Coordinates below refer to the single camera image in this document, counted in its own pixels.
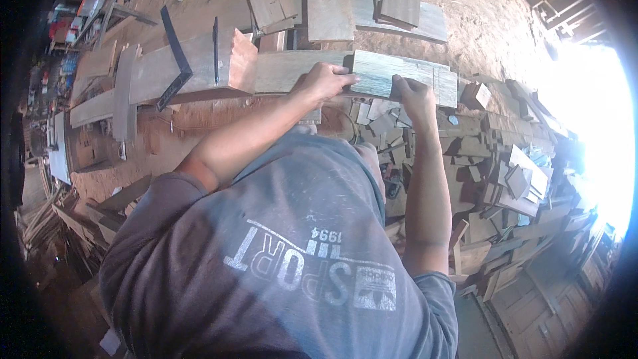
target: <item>dirt floor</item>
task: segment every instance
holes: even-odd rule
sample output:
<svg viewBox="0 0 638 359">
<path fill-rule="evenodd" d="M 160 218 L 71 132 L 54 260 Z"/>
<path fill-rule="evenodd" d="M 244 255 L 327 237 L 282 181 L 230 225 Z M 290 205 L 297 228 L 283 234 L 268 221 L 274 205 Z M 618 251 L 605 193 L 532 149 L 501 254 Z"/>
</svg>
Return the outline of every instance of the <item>dirt floor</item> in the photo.
<svg viewBox="0 0 638 359">
<path fill-rule="evenodd" d="M 212 0 L 133 0 L 136 10 L 154 14 L 166 4 L 172 18 L 187 10 L 201 9 Z M 375 32 L 355 32 L 354 48 L 401 55 L 450 65 L 461 77 L 475 73 L 498 80 L 518 79 L 536 86 L 538 70 L 551 61 L 544 44 L 544 31 L 526 0 L 423 0 L 441 6 L 448 32 L 447 44 Z M 133 23 L 119 34 L 125 43 L 143 36 L 150 27 Z M 226 124 L 255 106 L 271 99 L 226 99 L 183 104 L 176 113 L 140 113 L 138 138 L 128 146 L 128 160 L 113 168 L 89 173 L 73 173 L 71 180 L 82 198 L 103 201 L 117 186 L 140 177 L 169 172 L 211 128 Z M 343 100 L 334 106 L 349 108 Z M 320 132 L 349 139 L 352 132 L 338 110 L 325 108 Z"/>
</svg>

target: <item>bright opening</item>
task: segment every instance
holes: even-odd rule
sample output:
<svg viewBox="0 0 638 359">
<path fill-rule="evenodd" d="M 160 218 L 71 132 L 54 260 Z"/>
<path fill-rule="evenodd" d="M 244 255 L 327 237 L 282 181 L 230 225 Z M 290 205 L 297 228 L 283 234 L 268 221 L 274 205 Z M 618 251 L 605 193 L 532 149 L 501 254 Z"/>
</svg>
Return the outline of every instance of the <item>bright opening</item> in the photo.
<svg viewBox="0 0 638 359">
<path fill-rule="evenodd" d="M 634 197 L 634 114 L 616 51 L 563 44 L 545 70 L 538 99 L 585 142 L 588 193 L 598 202 L 599 224 L 624 237 Z"/>
</svg>

